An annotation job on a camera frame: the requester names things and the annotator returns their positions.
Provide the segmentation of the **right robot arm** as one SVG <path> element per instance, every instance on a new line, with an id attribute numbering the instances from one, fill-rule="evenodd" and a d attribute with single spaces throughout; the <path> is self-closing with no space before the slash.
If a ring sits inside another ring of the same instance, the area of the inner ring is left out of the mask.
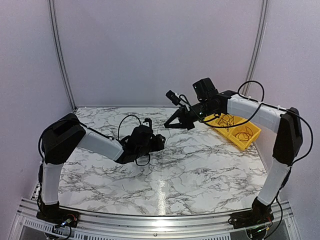
<path id="1" fill-rule="evenodd" d="M 167 129 L 191 130 L 196 121 L 208 125 L 205 117 L 224 114 L 244 118 L 246 123 L 253 122 L 276 133 L 272 166 L 251 210 L 240 211 L 230 217 L 233 224 L 260 224 L 268 218 L 271 205 L 286 185 L 293 165 L 302 160 L 297 155 L 303 144 L 301 123 L 306 120 L 294 107 L 273 106 L 263 99 L 244 96 L 239 91 L 220 92 L 210 78 L 203 78 L 192 86 L 198 99 L 195 105 L 191 105 L 183 94 L 177 95 L 171 90 L 165 94 L 179 107 L 165 122 Z"/>

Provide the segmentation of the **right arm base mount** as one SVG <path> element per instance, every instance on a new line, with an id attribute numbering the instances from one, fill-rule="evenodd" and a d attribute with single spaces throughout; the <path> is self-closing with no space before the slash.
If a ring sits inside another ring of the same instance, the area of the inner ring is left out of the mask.
<path id="1" fill-rule="evenodd" d="M 271 204 L 264 205 L 256 197 L 252 209 L 234 212 L 229 216 L 228 223 L 234 229 L 245 228 L 249 240 L 264 240 L 273 226 L 274 215 Z"/>

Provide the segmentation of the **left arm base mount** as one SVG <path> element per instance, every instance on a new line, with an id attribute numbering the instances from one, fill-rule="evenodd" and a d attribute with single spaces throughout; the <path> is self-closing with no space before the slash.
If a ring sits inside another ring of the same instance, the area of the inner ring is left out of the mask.
<path id="1" fill-rule="evenodd" d="M 72 235 L 73 228 L 78 225 L 80 213 L 74 210 L 68 210 L 60 208 L 60 203 L 57 202 L 52 205 L 46 205 L 43 203 L 41 197 L 37 199 L 38 211 L 36 218 L 45 222 L 54 224 L 51 232 L 56 233 L 56 230 L 67 227 L 67 236 L 54 236 L 52 234 L 46 235 L 49 240 L 69 240 Z"/>

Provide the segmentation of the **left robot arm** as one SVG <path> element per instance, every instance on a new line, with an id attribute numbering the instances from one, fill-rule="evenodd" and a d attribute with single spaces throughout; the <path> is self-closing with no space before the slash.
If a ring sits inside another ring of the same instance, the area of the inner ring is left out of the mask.
<path id="1" fill-rule="evenodd" d="M 39 212 L 53 223 L 60 222 L 65 213 L 60 208 L 58 189 L 62 167 L 76 148 L 82 148 L 125 165 L 165 148 L 166 138 L 154 134 L 152 120 L 140 124 L 121 140 L 102 134 L 80 122 L 69 113 L 48 126 L 38 140 L 41 164 L 38 171 L 40 185 L 37 205 Z"/>

